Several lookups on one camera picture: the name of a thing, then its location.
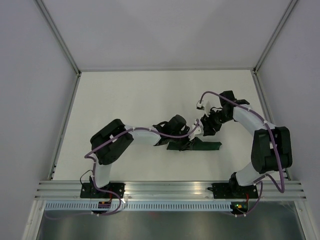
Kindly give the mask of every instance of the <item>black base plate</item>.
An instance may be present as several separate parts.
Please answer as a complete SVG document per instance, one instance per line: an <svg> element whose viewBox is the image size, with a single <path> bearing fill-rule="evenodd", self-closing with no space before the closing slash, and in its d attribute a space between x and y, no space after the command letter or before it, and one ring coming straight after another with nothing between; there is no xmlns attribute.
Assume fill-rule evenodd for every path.
<svg viewBox="0 0 320 240"><path fill-rule="evenodd" d="M250 199L258 198L256 186L239 186L236 192L232 192L229 183L213 183L213 197L215 199L247 199L247 194Z"/></svg>
<svg viewBox="0 0 320 240"><path fill-rule="evenodd" d="M110 182L107 186L102 187L101 189L115 192L120 196L120 198L123 198L125 193L125 184L121 182ZM116 199L117 197L114 196L113 194L96 190L93 183L88 182L83 184L81 188L80 198L81 199Z"/></svg>

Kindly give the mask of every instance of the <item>wire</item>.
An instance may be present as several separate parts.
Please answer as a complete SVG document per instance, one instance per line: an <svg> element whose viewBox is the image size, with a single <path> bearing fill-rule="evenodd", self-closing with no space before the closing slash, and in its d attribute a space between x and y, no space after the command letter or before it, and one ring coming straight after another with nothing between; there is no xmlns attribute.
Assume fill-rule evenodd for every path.
<svg viewBox="0 0 320 240"><path fill-rule="evenodd" d="M283 168L281 166L280 155L279 155L279 152L278 152L278 149L277 149L277 145L276 145L276 141L275 141L274 135L272 134L272 131L271 131L269 125L265 122L265 119L262 116L260 116L257 112L253 111L252 109L249 109L247 107L239 105L239 104L235 103L234 101L231 101L230 99L228 99L228 98L226 98L226 97L224 97L224 96L222 96L220 94L217 94L217 93L215 93L213 91L205 91L202 94L201 98L200 98L200 101L199 101L200 103L202 102L202 100L203 100L203 98L204 98L204 96L206 94L213 94L213 95L215 95L215 96L227 101L228 103L230 103L230 104L232 104L232 105L234 105L236 107L239 107L241 109L249 111L250 113L254 114L256 117L258 117L263 122L263 124L265 125L265 127L266 127L266 129L267 129L267 131L268 131L268 133L270 135L272 147L274 149L276 163L277 163L278 170L279 170L279 175L280 175L280 186L277 184L276 180L269 174L265 174L264 176L258 178L255 182L260 181L261 179L263 179L265 177L269 177L272 180L272 182L274 183L274 185L276 186L276 188L278 189L278 191L283 194L285 192L285 178L284 178L284 173L282 171Z"/></svg>
<svg viewBox="0 0 320 240"><path fill-rule="evenodd" d="M81 183L81 186L82 186L82 188L84 188L85 189L85 186L84 186L84 184L82 183L82 181L81 181L81 179L83 178L83 176L85 175L85 174L87 174L88 172L92 172L92 173L94 173L91 169L89 169L88 171L86 171L84 174L82 174L82 176L80 177L80 183Z"/></svg>
<svg viewBox="0 0 320 240"><path fill-rule="evenodd" d="M155 134L158 134L160 136L164 136L164 137L168 137L168 138L173 138L173 139L182 139L182 138L185 138L185 137L188 137L190 136L191 134L193 134L196 129L199 127L199 119L196 119L196 124L195 124L195 127L192 131L190 131L189 133L187 134L184 134L184 135L169 135L169 134L165 134L165 133L161 133L161 132L158 132L158 131L155 131L153 129L150 129L150 128L147 128L147 127L136 127L136 128L130 128L128 130L125 130L121 133L119 133L118 135L114 136L113 138L109 139L108 141L102 143L100 146L96 147L95 149L93 149L92 151L88 152L84 158L85 159L91 159L93 160L93 169L92 169L92 172L93 174L95 174L95 170L96 170L96 164L97 164L97 160L93 157L93 156L90 156L91 154L95 153L96 151L100 150L101 148L103 148L104 146L110 144L111 142L117 140L118 138L120 138L122 135L125 135L126 133L129 133L129 132L132 132L134 130L143 130L143 131L148 131L148 132L152 132L152 133L155 133ZM104 193L109 193L109 194L113 194L114 196L116 196L118 199L119 199L119 204L117 206L117 208L111 212L106 212L106 213L102 213L101 215L105 215L105 216L108 216L108 215L112 215L112 214L115 214L118 209L120 208L121 206L121 198L118 194L116 194L115 192L113 191L109 191L109 190L104 190L104 189L101 189L97 186L97 183L96 183L96 177L93 175L92 177L92 182L93 182L93 185L95 187L95 189L97 189L98 191L100 192L104 192Z"/></svg>
<svg viewBox="0 0 320 240"><path fill-rule="evenodd" d="M117 140L118 138L120 138L122 135L125 135L127 133L130 133L132 131L136 131L136 130L142 130L142 131L148 131L148 132L152 132L154 134L158 134L160 136L164 136L164 137L167 137L167 138L172 138L172 139L183 139L185 137L188 137L190 136L191 134L193 134L197 128L199 127L199 119L196 119L196 124L195 124L195 127L194 129L192 129L192 131L190 131L189 133L185 134L185 135L169 135L169 134L165 134L165 133L161 133L161 132L158 132L156 130L153 130L153 129L150 129L150 128L147 128L147 127L136 127L136 128L130 128L128 130L125 130L121 133L119 133L118 135L114 136L113 138L109 139L108 141L102 143L100 146L96 147L95 149L93 149L92 151L88 152L84 158L87 159L91 154L94 154L96 151L102 149L104 146L110 144L111 142Z"/></svg>
<svg viewBox="0 0 320 240"><path fill-rule="evenodd" d="M43 215L46 219L57 221L57 220L62 220L62 219L70 218L70 217L76 217L76 216L82 216L82 215L92 215L92 213L91 213L91 211L86 211L86 212L78 212L78 213L74 213L74 214L69 214L67 216L52 217L52 216L48 216L47 211L44 211Z"/></svg>

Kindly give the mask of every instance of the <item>white connector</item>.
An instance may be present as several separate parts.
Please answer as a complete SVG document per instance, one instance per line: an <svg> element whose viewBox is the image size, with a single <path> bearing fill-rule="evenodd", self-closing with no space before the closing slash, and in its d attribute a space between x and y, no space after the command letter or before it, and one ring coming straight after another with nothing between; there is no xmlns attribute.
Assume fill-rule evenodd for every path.
<svg viewBox="0 0 320 240"><path fill-rule="evenodd" d="M196 104L196 108L197 109L202 109L203 108L203 103L204 103L204 101L201 101L200 102L200 100L197 102L197 104Z"/></svg>

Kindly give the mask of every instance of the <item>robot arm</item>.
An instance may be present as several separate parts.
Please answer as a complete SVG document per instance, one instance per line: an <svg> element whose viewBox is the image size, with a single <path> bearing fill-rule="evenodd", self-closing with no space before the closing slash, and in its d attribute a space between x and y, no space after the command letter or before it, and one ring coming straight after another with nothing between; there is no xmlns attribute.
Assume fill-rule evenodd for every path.
<svg viewBox="0 0 320 240"><path fill-rule="evenodd" d="M231 175L229 180L231 188L252 185L259 177L279 170L275 150L271 147L270 135L265 123L270 127L275 139L282 168L290 167L292 165L292 153L289 130L286 127L277 127L266 121L262 122L261 119L249 111L252 109L249 102L244 99L237 100L232 91L224 91L220 95L237 105L245 107L245 109L234 106L224 99L220 99L221 108L211 107L209 103L198 102L197 108L204 110L205 114L200 120L201 126L196 131L193 131L196 128L195 124L190 129L186 125L186 120L180 115L174 116L169 122L160 122L149 128L134 128L123 124L120 119L110 122L91 138L92 150L120 133L129 129L134 129L134 131L126 132L95 152L98 162L94 172L96 185L101 188L109 184L112 163L120 157L130 144L161 146L169 143L168 150L218 150L221 145L220 142L202 142L195 135L213 136L221 129L222 124L231 120L242 124L253 136L251 162L242 170Z"/></svg>
<svg viewBox="0 0 320 240"><path fill-rule="evenodd" d="M220 142L203 142L195 135L201 134L202 129L192 125L191 129L186 125L186 120L176 115L169 122L163 121L151 127L132 127L115 119L97 132L90 140L92 150L100 147L114 136L122 134L118 139L95 151L96 162L94 168L95 183L98 188L104 187L110 182L110 170L121 154L131 144L143 144L151 146L166 145L167 150L218 150Z"/></svg>
<svg viewBox="0 0 320 240"><path fill-rule="evenodd" d="M215 110L214 107L211 108L209 103L198 102L197 108L205 111L204 116L201 118L204 130L203 135L215 135L223 123L234 120L243 125L253 136L251 162L242 170L232 174L229 180L230 184L234 188L237 186L249 186L265 174L279 170L275 150L272 148L270 135L265 123L271 129L275 139L282 168L289 168L292 165L289 130L286 127L277 127L267 121L262 122L257 115L249 111L252 109L250 104L244 99L237 100L232 91L224 91L220 95L246 109L234 106L224 99L220 99L222 108L216 108L218 110Z"/></svg>

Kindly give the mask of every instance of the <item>white wall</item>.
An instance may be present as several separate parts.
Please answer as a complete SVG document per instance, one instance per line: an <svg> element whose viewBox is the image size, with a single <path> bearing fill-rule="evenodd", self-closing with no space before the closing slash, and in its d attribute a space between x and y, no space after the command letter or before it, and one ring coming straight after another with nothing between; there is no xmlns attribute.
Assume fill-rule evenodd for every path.
<svg viewBox="0 0 320 240"><path fill-rule="evenodd" d="M0 233L21 238L75 74L32 0L0 3Z"/></svg>
<svg viewBox="0 0 320 240"><path fill-rule="evenodd" d="M294 179L320 226L320 1L299 1L259 72L275 123L290 129Z"/></svg>
<svg viewBox="0 0 320 240"><path fill-rule="evenodd" d="M289 0L43 0L81 70L250 68Z"/></svg>

